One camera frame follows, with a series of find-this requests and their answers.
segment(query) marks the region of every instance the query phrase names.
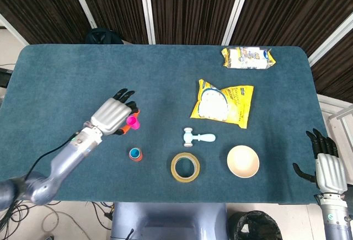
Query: robotic hand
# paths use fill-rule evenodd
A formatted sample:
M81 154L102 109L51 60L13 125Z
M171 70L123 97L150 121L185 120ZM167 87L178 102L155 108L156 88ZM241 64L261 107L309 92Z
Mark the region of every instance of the robotic hand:
M133 94L124 88L109 98L84 123L84 128L62 145L61 152L51 161L49 177L32 172L36 162L27 175L0 182L0 211L13 207L16 200L30 200L37 205L50 202L71 171L101 143L102 135L118 133L126 118L138 112L135 102L124 104Z
M338 156L335 142L313 129L314 134L307 131L311 140L315 158L315 176L302 172L294 163L293 168L301 178L316 183L321 194L315 195L321 207L327 240L352 240L350 217L347 203L343 200L347 191L344 165Z

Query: pink cup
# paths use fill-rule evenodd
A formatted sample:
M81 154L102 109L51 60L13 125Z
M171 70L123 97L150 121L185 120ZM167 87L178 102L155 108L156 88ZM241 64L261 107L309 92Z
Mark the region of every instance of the pink cup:
M140 122L138 121L138 119L136 117L134 117L133 115L127 117L126 119L126 123L131 126L131 128L133 128L134 130L137 130L138 128L140 128Z

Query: small bowl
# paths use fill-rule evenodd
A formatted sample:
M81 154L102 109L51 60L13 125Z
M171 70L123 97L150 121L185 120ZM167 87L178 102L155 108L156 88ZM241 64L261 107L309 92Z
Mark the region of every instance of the small bowl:
M260 160L253 149L245 145L233 147L227 156L229 170L240 178L251 178L260 167Z

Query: black trash bin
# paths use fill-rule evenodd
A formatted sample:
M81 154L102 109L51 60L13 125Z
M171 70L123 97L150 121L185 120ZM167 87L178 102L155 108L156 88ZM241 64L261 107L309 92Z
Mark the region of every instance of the black trash bin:
M231 240L282 240L276 221L263 211L233 214L228 229Z

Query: masking tape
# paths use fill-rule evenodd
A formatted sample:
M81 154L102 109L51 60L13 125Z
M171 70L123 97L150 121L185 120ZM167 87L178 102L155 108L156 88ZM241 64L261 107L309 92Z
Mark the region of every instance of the masking tape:
M186 159L189 159L192 164L194 165L194 173L187 177L187 178L183 178L181 177L178 173L177 173L177 170L175 169L175 166L177 164L177 162L182 159L182 158L186 158ZM195 178L197 178L197 176L199 175L199 172L200 172L200 162L199 160L197 160L197 158L191 154L191 153L178 153L172 160L172 164L170 166L170 170L172 171L172 175L173 177L179 181L179 182L191 182L193 181Z

